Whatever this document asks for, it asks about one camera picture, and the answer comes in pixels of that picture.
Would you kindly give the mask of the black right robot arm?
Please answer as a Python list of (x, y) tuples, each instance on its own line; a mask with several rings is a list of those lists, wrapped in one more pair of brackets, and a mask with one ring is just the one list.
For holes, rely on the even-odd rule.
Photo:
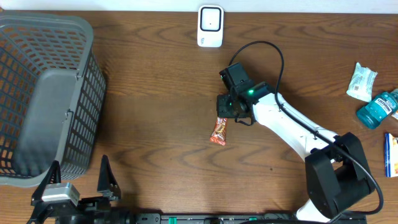
[(250, 118), (304, 161), (309, 200), (295, 212), (298, 220), (329, 222), (375, 191), (363, 146), (354, 134), (339, 136), (317, 125), (270, 85), (254, 83), (240, 63), (220, 71), (220, 77), (228, 92), (217, 97), (218, 116), (237, 123)]

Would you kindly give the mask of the red chocolate bar wrapper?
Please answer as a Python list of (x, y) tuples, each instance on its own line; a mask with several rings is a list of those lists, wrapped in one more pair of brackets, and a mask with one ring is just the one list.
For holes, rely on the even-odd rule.
[(217, 118), (215, 128), (210, 136), (210, 141), (221, 146), (226, 145), (227, 118)]

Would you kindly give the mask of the orange tissue pack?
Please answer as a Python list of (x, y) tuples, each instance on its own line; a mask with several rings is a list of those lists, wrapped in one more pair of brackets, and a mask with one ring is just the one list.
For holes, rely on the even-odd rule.
[(398, 111), (391, 114), (391, 116), (395, 119), (398, 119)]

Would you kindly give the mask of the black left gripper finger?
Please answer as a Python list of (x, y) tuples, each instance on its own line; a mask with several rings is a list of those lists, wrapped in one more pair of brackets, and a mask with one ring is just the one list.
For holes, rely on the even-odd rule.
[(97, 192), (110, 201), (118, 201), (121, 199), (121, 189), (113, 175), (108, 156), (103, 155), (101, 158), (101, 166), (99, 169), (99, 179)]
[(44, 190), (48, 184), (59, 184), (61, 182), (61, 170), (59, 161), (53, 161), (46, 176), (32, 194), (32, 201), (42, 201)]

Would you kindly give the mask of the yellow snack bag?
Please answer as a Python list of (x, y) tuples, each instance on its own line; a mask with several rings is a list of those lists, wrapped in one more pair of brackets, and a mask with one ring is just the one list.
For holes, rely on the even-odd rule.
[(384, 162), (386, 177), (397, 177), (398, 175), (397, 153), (397, 137), (394, 137), (390, 133), (386, 133), (384, 144)]

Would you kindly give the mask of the blue mouthwash bottle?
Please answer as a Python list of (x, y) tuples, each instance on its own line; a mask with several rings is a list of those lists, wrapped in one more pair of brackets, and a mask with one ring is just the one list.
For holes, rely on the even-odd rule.
[(369, 129), (376, 129), (382, 121), (397, 111), (397, 89), (382, 92), (356, 112), (358, 119)]

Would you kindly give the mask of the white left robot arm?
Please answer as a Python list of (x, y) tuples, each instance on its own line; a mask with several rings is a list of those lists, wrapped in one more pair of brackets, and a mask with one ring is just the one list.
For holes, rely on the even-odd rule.
[(27, 222), (44, 223), (48, 218), (54, 218), (55, 223), (136, 222), (129, 209), (111, 205), (112, 202), (121, 200), (121, 189), (106, 155), (101, 159), (97, 192), (101, 194), (99, 197), (81, 199), (73, 184), (61, 181), (60, 163), (54, 160), (32, 194), (31, 205), (34, 209)]

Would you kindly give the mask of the light green wet wipes pack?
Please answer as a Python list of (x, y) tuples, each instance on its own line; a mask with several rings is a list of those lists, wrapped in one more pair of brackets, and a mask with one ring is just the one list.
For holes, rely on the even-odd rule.
[(357, 100), (369, 103), (372, 100), (373, 84), (377, 75), (377, 72), (368, 67), (362, 67), (357, 62), (346, 94)]

